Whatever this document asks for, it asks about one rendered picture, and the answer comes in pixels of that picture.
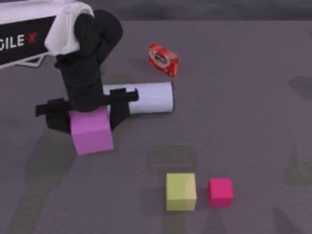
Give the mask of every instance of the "white object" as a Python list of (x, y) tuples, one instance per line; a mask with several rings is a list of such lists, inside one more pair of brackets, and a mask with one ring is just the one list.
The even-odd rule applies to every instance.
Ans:
[(126, 88), (127, 92), (137, 89), (139, 100), (129, 102), (130, 114), (170, 113), (174, 111), (174, 91), (172, 82), (142, 83), (124, 85), (103, 85), (103, 92)]
[(44, 42), (48, 52), (0, 64), (0, 69), (13, 65), (36, 66), (28, 61), (46, 55), (65, 55), (79, 50), (79, 43), (74, 35), (74, 25), (76, 18), (81, 13), (93, 16), (93, 10), (89, 5), (76, 0), (25, 0), (0, 3), (0, 38), (4, 36), (1, 33), (3, 25), (55, 17)]

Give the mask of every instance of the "white cylinder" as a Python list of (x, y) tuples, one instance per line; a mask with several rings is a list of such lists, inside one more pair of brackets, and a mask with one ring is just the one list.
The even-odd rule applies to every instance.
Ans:
[(110, 90), (126, 88), (127, 92), (137, 89), (139, 100), (129, 102), (130, 114), (169, 113), (174, 110), (172, 82), (103, 85), (105, 95)]

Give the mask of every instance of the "pink cube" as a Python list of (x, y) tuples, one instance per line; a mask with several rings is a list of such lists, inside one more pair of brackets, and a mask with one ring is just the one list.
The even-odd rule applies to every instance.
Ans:
[(229, 207), (234, 197), (229, 178), (212, 178), (208, 184), (208, 200), (212, 207)]
[(78, 155), (112, 150), (113, 136), (106, 107), (90, 113), (71, 111), (71, 133)]

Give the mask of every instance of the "table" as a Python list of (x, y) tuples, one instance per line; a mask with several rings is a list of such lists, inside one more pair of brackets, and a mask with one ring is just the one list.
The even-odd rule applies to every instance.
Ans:
[[(76, 156), (70, 137), (34, 117), (64, 96), (54, 59), (1, 70), (0, 233), (311, 233), (311, 23), (123, 24), (103, 82), (171, 80), (175, 112), (129, 119), (116, 150)], [(175, 78), (148, 65), (151, 42), (180, 56)], [(172, 160), (196, 172), (194, 212), (164, 212)], [(207, 206), (211, 177), (233, 180), (232, 207)]]

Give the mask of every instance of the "red box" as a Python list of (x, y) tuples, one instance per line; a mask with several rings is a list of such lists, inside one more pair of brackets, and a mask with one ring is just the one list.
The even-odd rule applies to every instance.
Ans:
[(212, 178), (208, 184), (209, 205), (229, 207), (234, 197), (232, 181), (229, 178)]
[(162, 46), (152, 43), (149, 46), (148, 62), (151, 66), (174, 77), (177, 74), (179, 57)]

